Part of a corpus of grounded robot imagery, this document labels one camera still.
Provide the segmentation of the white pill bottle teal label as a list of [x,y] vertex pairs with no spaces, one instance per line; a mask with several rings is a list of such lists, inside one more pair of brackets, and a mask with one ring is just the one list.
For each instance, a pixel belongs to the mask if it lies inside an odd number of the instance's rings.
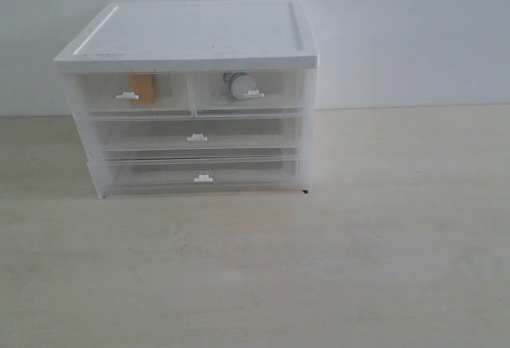
[[226,72],[222,79],[236,100],[248,100],[260,95],[256,81],[245,72]]

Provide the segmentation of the white plastic drawer cabinet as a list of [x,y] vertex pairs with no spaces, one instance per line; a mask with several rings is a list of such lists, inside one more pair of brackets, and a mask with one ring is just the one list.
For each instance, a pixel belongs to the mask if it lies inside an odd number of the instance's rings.
[[[89,161],[163,158],[227,158],[293,155],[312,185],[313,110],[300,115],[198,116],[187,76],[203,72],[313,71],[319,52],[301,0],[115,2],[105,6],[55,57],[58,72]],[[192,113],[96,116],[80,93],[79,75],[183,74]],[[88,147],[77,120],[84,118],[212,119],[299,117],[296,147],[107,152]]]

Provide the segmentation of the yellow cheese wedge toy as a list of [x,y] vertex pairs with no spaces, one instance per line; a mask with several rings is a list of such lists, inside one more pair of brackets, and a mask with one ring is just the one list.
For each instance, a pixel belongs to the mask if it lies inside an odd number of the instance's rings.
[[130,90],[137,99],[131,99],[131,105],[151,105],[156,102],[156,75],[132,74],[130,75]]

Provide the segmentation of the clear bottom drawer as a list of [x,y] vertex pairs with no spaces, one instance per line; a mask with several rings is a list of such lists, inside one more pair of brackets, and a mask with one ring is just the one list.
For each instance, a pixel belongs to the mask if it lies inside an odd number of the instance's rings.
[[186,191],[309,190],[293,155],[89,161],[99,197]]

